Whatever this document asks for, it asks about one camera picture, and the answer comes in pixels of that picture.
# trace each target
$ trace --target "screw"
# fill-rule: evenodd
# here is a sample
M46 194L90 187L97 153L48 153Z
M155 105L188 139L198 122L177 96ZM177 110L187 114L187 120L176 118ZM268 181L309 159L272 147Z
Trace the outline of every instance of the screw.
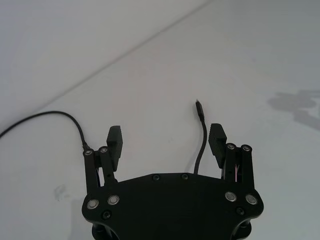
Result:
M109 205L116 205L120 200L120 197L117 196L117 195L111 195L109 198L108 198L108 204Z
M91 150L87 150L87 151L85 151L85 153L84 153L85 155L87 155L87 156L89 156L89 155L91 155L92 154L92 151Z
M249 147L248 145L243 145L242 149L245 150L246 152L249 152L251 150L251 147Z
M240 216L245 215L245 210L244 210L242 207L237 207L236 210L235 210L235 212L236 212L237 214L239 214Z
M188 176L188 174L184 173L184 174L181 175L181 178L183 180L188 180L189 176Z
M111 212L110 211L104 211L103 213L102 213L102 219L104 219L104 220L107 220L107 219L109 219L109 218L111 218Z
M231 191L225 193L225 198L230 202L235 202L237 200L237 196Z
M90 201L88 201L86 207L92 210L98 207L98 205L99 205L99 201L97 199L91 199Z
M101 152L101 153L105 153L106 151L107 151L107 148L106 148L106 147L103 147L103 148L100 149L100 152Z
M228 149L231 149L231 150L235 149L235 145L233 145L232 143L229 143L227 147Z
M159 180L160 180L160 176L159 176L158 174L153 175L152 179L153 179L154 181L159 181Z
M258 203L257 198L251 194L246 195L245 200L252 205L256 205Z

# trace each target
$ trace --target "black wire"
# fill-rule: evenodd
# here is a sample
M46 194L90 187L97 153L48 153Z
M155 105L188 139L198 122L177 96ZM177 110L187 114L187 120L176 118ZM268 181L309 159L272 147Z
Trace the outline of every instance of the black wire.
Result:
M205 123L205 114L204 114L204 110L202 108L201 103L198 101L198 99L195 102L195 106L196 106L196 111L198 113L199 119L201 121L202 124L202 128L203 128L203 141L202 141L202 145L199 151L198 156L196 157L195 160L195 165L194 165L194 174L198 174L199 171L199 165L200 165L200 160L202 158L202 155L204 154L205 148L206 148L206 144L207 144L207 127L206 127L206 123Z
M208 135L208 133L207 133L207 127L206 127L206 123L205 123L204 119L201 120L201 124L202 124L202 128L203 128L203 140L202 140L202 145L201 145L199 154L198 154L198 156L196 157L196 160L195 160L194 171L193 171L194 174L198 174L200 160L202 158L202 155L204 154L204 151L205 151L205 148L206 148L206 144L207 144L207 135Z
M45 111L45 112L40 112L40 113L37 113L35 115L31 115L31 116L28 116L20 121L17 121L15 124L11 125L10 127L8 127L6 130L4 130L1 134L0 134L0 139L7 133L9 132L10 130L12 130L13 128L15 128L16 126L24 123L25 121L28 121L30 119L33 119L33 118L36 118L36 117L40 117L40 116L43 116L43 115L49 115L49 114L60 114L60 115L64 115L68 118L70 118L74 124L76 125L76 127L78 128L79 130L79 133L80 133L80 137L81 137L81 141L82 141L82 147L83 147L83 150L88 150L90 149L90 147L88 146L88 144L86 143L85 141L85 136L84 136L84 133L81 129L81 126L80 124L77 122L77 120L71 116L70 114L66 113L66 112L63 112L63 111Z

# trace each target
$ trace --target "white table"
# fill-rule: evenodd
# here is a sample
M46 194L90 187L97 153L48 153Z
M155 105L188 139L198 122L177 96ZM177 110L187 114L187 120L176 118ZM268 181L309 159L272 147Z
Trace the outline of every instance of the white table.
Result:
M214 1L43 111L74 115L94 149L121 125L115 176L123 181L192 172L202 138L199 99L207 126L221 123L229 142L253 148L265 208L249 239L317 239L319 4L302 6ZM92 239L81 214L84 160L72 122L38 118L0 143L1 239ZM209 146L199 173L220 176Z
M1 0L0 128L75 85L208 0Z

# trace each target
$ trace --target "black mounting plate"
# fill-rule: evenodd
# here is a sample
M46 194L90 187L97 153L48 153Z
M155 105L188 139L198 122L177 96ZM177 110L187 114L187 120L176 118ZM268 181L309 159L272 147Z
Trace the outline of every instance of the black mounting plate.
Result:
M226 192L233 192L236 201L227 200ZM246 201L248 194L257 204ZM115 205L108 204L112 195L119 197ZM88 209L92 199L99 205ZM260 195L248 185L191 173L158 173L93 189L82 214L112 233L109 237L93 227L97 240L238 240L250 234L249 220L263 209ZM103 218L105 211L110 218Z

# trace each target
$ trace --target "cable connector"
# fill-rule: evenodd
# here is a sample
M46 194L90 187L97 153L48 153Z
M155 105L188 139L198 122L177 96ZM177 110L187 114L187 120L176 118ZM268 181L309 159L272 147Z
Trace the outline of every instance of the cable connector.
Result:
M198 101L198 99L195 102L195 106L196 106L196 111L198 113L198 116L200 118L200 121L204 121L205 120L205 114L204 114L204 110L202 108L201 103Z

